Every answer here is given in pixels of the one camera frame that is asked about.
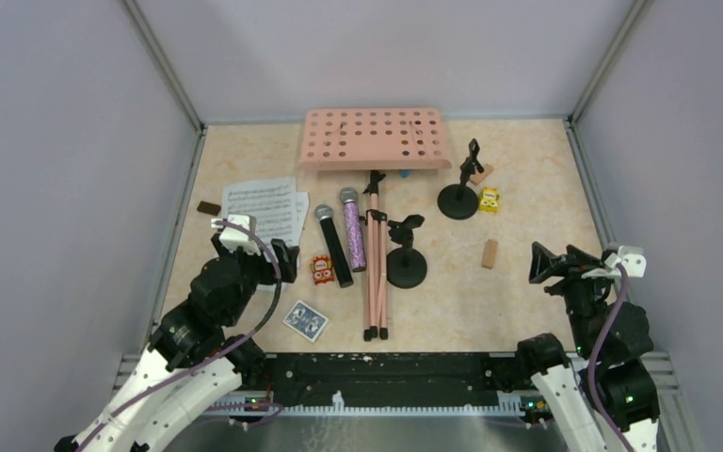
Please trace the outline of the black grey microphone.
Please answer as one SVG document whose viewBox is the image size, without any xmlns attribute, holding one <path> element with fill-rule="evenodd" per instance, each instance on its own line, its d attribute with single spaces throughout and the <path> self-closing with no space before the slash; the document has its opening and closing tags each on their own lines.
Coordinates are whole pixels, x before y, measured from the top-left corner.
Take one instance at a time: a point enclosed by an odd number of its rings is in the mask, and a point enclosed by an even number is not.
<svg viewBox="0 0 723 452">
<path fill-rule="evenodd" d="M 314 216 L 318 221 L 326 245 L 329 251 L 329 257 L 335 268 L 336 280 L 342 288 L 348 288 L 353 285 L 353 277 L 348 262 L 345 258 L 344 249 L 339 239 L 339 235 L 334 222 L 334 212 L 332 208 L 326 204 L 318 204 L 314 209 Z"/>
</svg>

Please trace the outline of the purple glitter microphone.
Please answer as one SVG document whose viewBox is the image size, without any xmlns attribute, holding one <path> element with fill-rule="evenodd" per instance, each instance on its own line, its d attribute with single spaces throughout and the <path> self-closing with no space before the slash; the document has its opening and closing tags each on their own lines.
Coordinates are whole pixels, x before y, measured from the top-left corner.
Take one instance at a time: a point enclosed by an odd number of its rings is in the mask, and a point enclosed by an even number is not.
<svg viewBox="0 0 723 452">
<path fill-rule="evenodd" d="M 363 272 L 367 267 L 367 261 L 362 237 L 358 192 L 355 188 L 344 187 L 339 193 L 339 200 L 343 206 L 350 268 L 352 272 Z"/>
</svg>

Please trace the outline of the black microphone desk stand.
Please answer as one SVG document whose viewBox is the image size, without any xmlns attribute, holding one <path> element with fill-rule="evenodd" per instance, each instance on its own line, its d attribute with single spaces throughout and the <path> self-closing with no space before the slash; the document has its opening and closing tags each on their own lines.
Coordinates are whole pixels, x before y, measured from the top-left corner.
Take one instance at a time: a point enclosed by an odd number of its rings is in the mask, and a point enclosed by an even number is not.
<svg viewBox="0 0 723 452">
<path fill-rule="evenodd" d="M 397 288 L 414 288 L 426 278 L 426 258 L 413 247 L 414 230 L 424 221 L 425 218 L 418 214 L 409 215 L 402 221 L 388 221 L 389 237 L 398 248 L 387 255 L 387 279 Z"/>
</svg>

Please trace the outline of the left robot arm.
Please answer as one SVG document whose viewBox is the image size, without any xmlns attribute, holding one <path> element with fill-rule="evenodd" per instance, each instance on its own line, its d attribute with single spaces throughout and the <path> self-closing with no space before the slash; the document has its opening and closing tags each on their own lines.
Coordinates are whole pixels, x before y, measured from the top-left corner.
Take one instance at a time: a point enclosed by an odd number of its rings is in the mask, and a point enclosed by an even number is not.
<svg viewBox="0 0 723 452">
<path fill-rule="evenodd" d="M 278 307 L 283 283 L 297 278 L 299 247 L 265 245 L 240 231 L 214 234 L 217 257 L 191 281 L 187 298 L 153 331 L 131 375 L 92 424 L 61 438 L 56 451 L 162 451 L 222 396 L 252 389 L 264 377 L 252 340 Z M 258 286 L 274 295 L 260 322 L 244 335 L 238 323 Z"/>
</svg>

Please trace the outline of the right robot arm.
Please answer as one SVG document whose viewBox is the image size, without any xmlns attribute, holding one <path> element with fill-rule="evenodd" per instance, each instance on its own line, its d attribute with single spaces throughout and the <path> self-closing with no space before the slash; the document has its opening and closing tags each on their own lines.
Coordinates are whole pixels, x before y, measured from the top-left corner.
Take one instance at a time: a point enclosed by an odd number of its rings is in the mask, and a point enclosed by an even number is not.
<svg viewBox="0 0 723 452">
<path fill-rule="evenodd" d="M 640 247 L 612 245 L 595 256 L 573 245 L 555 254 L 531 245 L 528 280 L 564 300 L 575 370 L 551 333 L 517 345 L 517 381 L 539 390 L 571 451 L 653 451 L 657 446 L 658 391 L 643 355 L 653 350 L 646 311 L 629 302 L 632 279 L 648 261 Z"/>
</svg>

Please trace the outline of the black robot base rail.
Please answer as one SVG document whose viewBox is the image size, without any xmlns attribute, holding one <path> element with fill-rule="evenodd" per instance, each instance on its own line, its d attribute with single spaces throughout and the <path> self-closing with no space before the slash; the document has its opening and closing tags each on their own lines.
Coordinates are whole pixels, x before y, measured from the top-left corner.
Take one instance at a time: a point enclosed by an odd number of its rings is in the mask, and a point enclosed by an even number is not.
<svg viewBox="0 0 723 452">
<path fill-rule="evenodd" d="M 531 377 L 569 363 L 549 335 L 521 341 L 513 353 L 278 353 L 247 341 L 228 355 L 242 389 L 285 407 L 494 407 L 502 394 L 534 389 Z"/>
</svg>

